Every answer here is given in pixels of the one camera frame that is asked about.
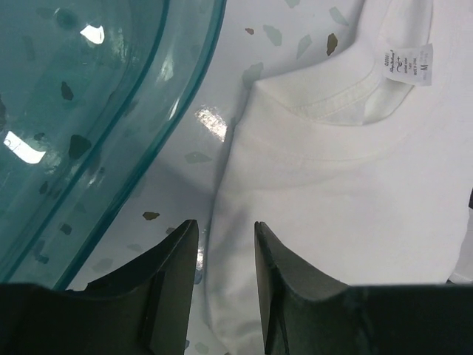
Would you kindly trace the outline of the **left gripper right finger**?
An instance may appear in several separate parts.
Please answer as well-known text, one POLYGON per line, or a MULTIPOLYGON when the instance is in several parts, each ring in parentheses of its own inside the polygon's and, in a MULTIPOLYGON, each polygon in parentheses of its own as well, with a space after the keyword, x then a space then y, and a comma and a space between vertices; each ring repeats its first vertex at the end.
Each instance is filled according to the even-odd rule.
POLYGON ((470 354, 470 285, 348 286, 254 225, 266 354, 470 354))

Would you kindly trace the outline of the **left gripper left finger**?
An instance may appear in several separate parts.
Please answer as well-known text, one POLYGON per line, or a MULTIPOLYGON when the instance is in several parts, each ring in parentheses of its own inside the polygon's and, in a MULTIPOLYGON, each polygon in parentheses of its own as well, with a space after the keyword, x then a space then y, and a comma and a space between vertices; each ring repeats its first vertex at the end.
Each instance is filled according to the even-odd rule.
POLYGON ((1 285, 1 353, 183 354, 198 241, 187 220, 83 291, 1 285))

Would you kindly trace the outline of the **white printed t shirt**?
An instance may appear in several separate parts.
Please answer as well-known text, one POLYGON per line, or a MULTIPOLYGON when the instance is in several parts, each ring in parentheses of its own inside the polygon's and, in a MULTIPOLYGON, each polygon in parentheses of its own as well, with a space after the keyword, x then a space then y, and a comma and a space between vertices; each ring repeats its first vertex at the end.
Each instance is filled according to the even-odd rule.
POLYGON ((208 320, 262 354, 253 226, 347 285, 443 284, 472 192, 472 3, 366 1, 355 41, 253 84, 217 192, 208 320))

